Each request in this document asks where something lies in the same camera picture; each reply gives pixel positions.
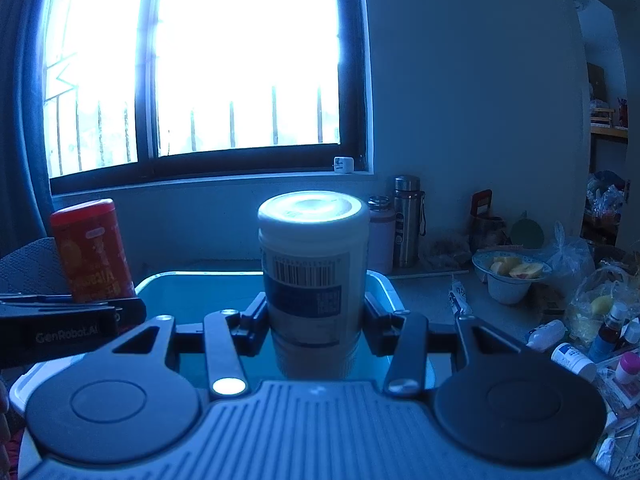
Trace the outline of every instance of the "bowl of fruit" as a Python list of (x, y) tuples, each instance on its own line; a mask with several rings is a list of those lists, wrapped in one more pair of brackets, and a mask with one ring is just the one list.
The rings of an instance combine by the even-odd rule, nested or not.
[(472, 261), (487, 275), (489, 296), (507, 305), (521, 301), (531, 283), (545, 280), (552, 272), (541, 260), (507, 251), (479, 251)]

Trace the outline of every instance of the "window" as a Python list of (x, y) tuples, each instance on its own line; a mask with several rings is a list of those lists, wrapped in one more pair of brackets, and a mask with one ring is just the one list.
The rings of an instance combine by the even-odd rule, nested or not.
[(364, 168), (360, 0), (51, 0), (53, 193)]

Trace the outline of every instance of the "barcode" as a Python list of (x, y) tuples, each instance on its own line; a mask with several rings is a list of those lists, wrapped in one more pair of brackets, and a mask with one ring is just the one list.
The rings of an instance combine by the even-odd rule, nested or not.
[(301, 266), (273, 260), (274, 278), (279, 282), (295, 286), (335, 285), (335, 262), (314, 266)]

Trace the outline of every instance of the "red lid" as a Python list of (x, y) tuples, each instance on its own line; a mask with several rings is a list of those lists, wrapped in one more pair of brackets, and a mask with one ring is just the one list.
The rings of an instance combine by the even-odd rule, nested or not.
[(103, 198), (101, 200), (91, 200), (71, 207), (65, 207), (60, 211), (52, 213), (49, 217), (52, 227), (73, 224), (81, 222), (94, 216), (102, 215), (115, 211), (116, 206), (113, 205), (111, 198)]
[(640, 356), (633, 352), (622, 354), (620, 358), (620, 368), (629, 375), (637, 375), (640, 372)]

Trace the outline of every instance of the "white pill bottle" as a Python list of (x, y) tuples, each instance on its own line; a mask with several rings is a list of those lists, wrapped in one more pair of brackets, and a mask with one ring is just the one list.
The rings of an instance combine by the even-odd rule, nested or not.
[(361, 329), (369, 209), (333, 191), (279, 195), (260, 206), (258, 237), (280, 371), (346, 377)]

